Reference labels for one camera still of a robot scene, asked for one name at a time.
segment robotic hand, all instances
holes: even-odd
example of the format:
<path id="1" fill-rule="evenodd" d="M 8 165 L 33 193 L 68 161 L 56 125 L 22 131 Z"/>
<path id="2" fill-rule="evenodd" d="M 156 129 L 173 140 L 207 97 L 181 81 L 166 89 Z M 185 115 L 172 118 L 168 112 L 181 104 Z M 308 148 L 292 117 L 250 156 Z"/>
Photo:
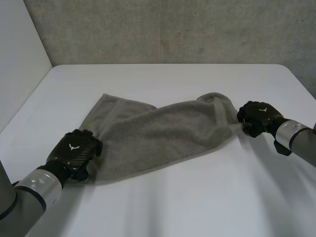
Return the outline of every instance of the robotic hand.
<path id="1" fill-rule="evenodd" d="M 78 129 L 67 133 L 49 154 L 46 166 L 52 167 L 52 163 L 59 162 L 68 171 L 69 178 L 78 181 L 87 179 L 86 166 L 94 156 L 99 157 L 102 152 L 102 142 L 92 135 L 88 130 Z"/>
<path id="2" fill-rule="evenodd" d="M 297 121 L 284 118 L 270 104 L 249 101 L 237 113 L 239 122 L 248 123 L 244 133 L 257 137 L 263 132 L 273 135 L 276 151 L 288 156 L 292 152 L 316 167 L 316 131 Z"/>
<path id="3" fill-rule="evenodd" d="M 100 156 L 102 142 L 92 132 L 75 130 L 67 133 L 46 160 L 12 187 L 0 162 L 0 236 L 24 237 L 61 195 L 69 179 L 83 181 L 86 167 Z"/>

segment white table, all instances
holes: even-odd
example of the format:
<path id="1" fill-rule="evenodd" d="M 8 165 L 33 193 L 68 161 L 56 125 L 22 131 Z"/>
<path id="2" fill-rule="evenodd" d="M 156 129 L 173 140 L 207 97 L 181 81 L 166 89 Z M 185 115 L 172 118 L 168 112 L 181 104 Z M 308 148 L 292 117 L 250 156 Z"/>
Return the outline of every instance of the white table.
<path id="1" fill-rule="evenodd" d="M 53 68 L 0 134 L 12 182 L 24 178 L 103 93 L 157 107 L 228 96 L 271 103 L 313 126 L 316 101 L 280 65 L 64 65 Z M 224 148 L 125 181 L 66 187 L 32 237 L 314 237 L 316 169 L 240 134 Z"/>

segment carbon fiber hand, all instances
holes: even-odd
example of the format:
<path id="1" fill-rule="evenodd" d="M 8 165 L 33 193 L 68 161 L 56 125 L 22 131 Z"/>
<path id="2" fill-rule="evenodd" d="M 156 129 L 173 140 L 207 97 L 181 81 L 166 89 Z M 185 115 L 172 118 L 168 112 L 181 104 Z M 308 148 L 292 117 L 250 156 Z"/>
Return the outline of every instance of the carbon fiber hand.
<path id="1" fill-rule="evenodd" d="M 94 156 L 100 156 L 102 142 L 88 130 L 67 133 L 48 156 L 46 163 L 58 161 L 71 173 L 71 178 L 82 181 L 88 177 L 86 166 Z"/>

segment black joint ring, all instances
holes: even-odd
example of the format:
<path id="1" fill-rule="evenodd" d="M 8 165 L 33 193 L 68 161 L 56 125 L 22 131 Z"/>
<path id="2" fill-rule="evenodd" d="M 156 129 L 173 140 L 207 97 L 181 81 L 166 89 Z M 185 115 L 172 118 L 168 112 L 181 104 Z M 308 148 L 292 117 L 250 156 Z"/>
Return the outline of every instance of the black joint ring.
<path id="1" fill-rule="evenodd" d="M 15 186 L 14 189 L 23 190 L 23 191 L 26 191 L 26 192 L 32 194 L 41 203 L 41 206 L 43 207 L 43 211 L 44 212 L 46 211 L 47 207 L 46 207 L 45 200 L 43 199 L 43 197 L 40 194 L 35 192 L 33 189 L 30 189 L 29 187 L 25 187 L 25 186 Z"/>
<path id="2" fill-rule="evenodd" d="M 18 195 L 15 194 L 15 200 L 14 200 L 14 202 L 11 204 L 11 206 L 10 206 L 4 213 L 2 213 L 2 214 L 0 215 L 0 221 L 1 221 L 2 219 L 4 219 L 8 214 L 10 214 L 11 211 L 14 210 L 14 208 L 15 208 L 15 206 L 16 206 L 17 203 L 18 203 Z"/>

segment gray towel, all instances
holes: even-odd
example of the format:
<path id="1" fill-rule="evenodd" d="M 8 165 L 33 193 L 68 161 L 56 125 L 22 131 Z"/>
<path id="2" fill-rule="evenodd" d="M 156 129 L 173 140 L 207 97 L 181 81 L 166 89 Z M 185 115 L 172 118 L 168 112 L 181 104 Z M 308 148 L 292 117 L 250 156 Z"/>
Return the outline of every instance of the gray towel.
<path id="1" fill-rule="evenodd" d="M 104 94 L 79 128 L 103 142 L 88 172 L 94 182 L 115 181 L 204 155 L 242 130 L 236 114 L 219 93 L 159 109 Z"/>

